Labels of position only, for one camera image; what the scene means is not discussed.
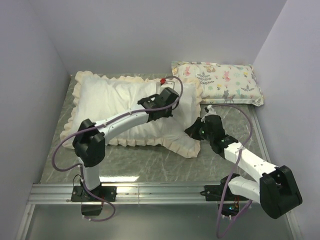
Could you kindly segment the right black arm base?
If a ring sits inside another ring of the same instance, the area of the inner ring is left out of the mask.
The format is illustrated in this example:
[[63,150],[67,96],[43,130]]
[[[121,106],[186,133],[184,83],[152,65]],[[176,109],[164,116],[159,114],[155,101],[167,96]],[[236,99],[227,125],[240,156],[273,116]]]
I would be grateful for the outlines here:
[[[200,192],[201,196],[204,196],[205,200],[207,202],[213,202],[218,201],[220,202],[223,195],[223,190],[226,185],[228,176],[222,178],[220,180],[220,184],[211,184],[211,185],[205,185],[204,190]],[[231,190],[229,187],[226,189],[226,193],[224,196],[224,201],[229,201],[231,203],[224,203],[222,205],[221,214],[223,216],[231,216],[235,217],[239,211],[240,211],[240,197],[238,195],[234,195],[231,193]]]

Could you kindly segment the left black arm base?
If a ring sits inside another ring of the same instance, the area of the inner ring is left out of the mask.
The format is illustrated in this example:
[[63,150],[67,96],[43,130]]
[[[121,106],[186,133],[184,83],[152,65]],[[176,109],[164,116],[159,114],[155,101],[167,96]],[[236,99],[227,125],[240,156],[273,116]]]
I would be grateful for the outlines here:
[[[83,219],[91,222],[104,222],[110,220],[116,214],[116,207],[113,204],[117,196],[116,186],[103,186],[100,184],[93,190],[87,190],[84,187],[82,179],[79,185],[75,185],[72,181],[72,193],[70,201],[72,203],[81,203],[81,215]],[[98,218],[103,207],[109,205],[111,214],[105,218]]]

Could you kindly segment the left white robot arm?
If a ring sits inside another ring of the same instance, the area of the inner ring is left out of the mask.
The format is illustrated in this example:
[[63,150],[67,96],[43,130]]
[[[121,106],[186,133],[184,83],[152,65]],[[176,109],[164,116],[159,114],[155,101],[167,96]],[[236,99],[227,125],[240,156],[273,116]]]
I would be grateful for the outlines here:
[[97,122],[90,119],[82,121],[72,145],[80,163],[81,185],[85,198],[96,201],[101,195],[99,164],[105,158],[105,145],[134,127],[171,117],[181,96],[181,93],[166,87],[159,94],[138,100],[123,113]]

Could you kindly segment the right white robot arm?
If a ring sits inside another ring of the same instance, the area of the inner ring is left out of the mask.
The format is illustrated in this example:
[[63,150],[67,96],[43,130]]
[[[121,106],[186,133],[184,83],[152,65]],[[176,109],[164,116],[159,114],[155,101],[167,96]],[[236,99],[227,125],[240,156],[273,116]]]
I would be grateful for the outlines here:
[[236,164],[251,180],[234,173],[224,177],[220,185],[205,186],[201,193],[207,200],[252,200],[261,205],[272,219],[278,219],[303,203],[292,170],[263,160],[225,133],[222,119],[216,114],[197,118],[185,133],[195,140],[206,140],[214,153]]

